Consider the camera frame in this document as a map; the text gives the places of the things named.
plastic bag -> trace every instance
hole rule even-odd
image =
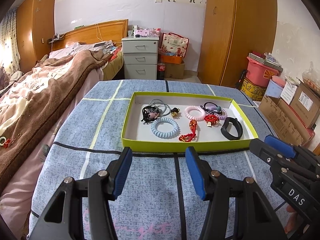
[[[272,62],[273,64],[281,67],[281,64],[276,60],[275,57],[273,57],[273,55],[272,55],[270,52],[268,52],[268,53],[266,52],[264,55],[266,56],[266,60],[267,60],[267,61],[270,61],[270,62]]]
[[[310,68],[302,73],[302,80],[313,91],[320,94],[320,72],[315,70],[313,62],[310,62]]]

human hand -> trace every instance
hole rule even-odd
[[[292,213],[288,219],[287,225],[284,227],[285,233],[288,234],[289,232],[297,228],[298,213],[290,205],[287,206],[286,210],[287,212]],[[309,225],[306,225],[305,228],[303,229],[303,233],[305,233],[308,228],[309,228]]]

silver screw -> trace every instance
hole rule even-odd
[[[72,177],[66,177],[64,180],[63,180],[63,182],[64,183],[70,183],[70,182],[72,182],[73,181],[73,178]]]
[[[220,176],[220,172],[216,171],[216,170],[213,170],[213,171],[211,171],[211,176],[212,177],[219,177]]]
[[[254,183],[254,179],[251,178],[251,177],[246,177],[245,178],[245,182],[248,183],[248,184],[252,184],[252,183]]]
[[[106,176],[108,174],[108,172],[106,171],[106,170],[102,170],[102,171],[99,171],[98,172],[98,175],[100,176],[100,177],[104,177],[104,176]]]

black hair tie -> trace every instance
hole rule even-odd
[[[148,122],[153,122],[155,119],[158,118],[160,114],[160,111],[157,107],[154,106],[145,106],[142,109],[142,120],[141,122],[145,121],[146,123]]]
[[[233,136],[232,134],[227,132],[227,128],[228,128],[228,125],[230,122],[233,124],[233,126],[236,128],[236,130],[238,132],[237,137]],[[238,121],[238,119],[232,118],[232,117],[227,117],[226,120],[224,121],[224,124],[222,125],[221,133],[224,137],[226,137],[230,141],[240,140],[240,138],[243,135],[243,128],[242,128],[241,123]]]
[[[216,108],[217,108],[217,110],[216,111],[214,111],[214,110],[211,110],[211,109],[207,109],[206,108],[206,105],[207,104],[213,104],[213,105],[215,105],[216,106]],[[206,102],[203,106],[200,106],[204,111],[206,111],[207,113],[209,113],[209,114],[223,114],[223,111],[222,111],[222,108],[221,108],[221,106],[218,106],[218,105],[216,105],[215,103],[213,103],[213,102]]]

blue spiral hair tie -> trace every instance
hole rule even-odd
[[[171,124],[173,126],[173,130],[171,132],[160,132],[159,130],[156,129],[156,125],[161,122],[167,122]],[[179,131],[179,126],[175,120],[168,117],[161,117],[152,122],[151,131],[154,133],[154,135],[158,136],[159,138],[166,139],[166,138],[176,136]]]

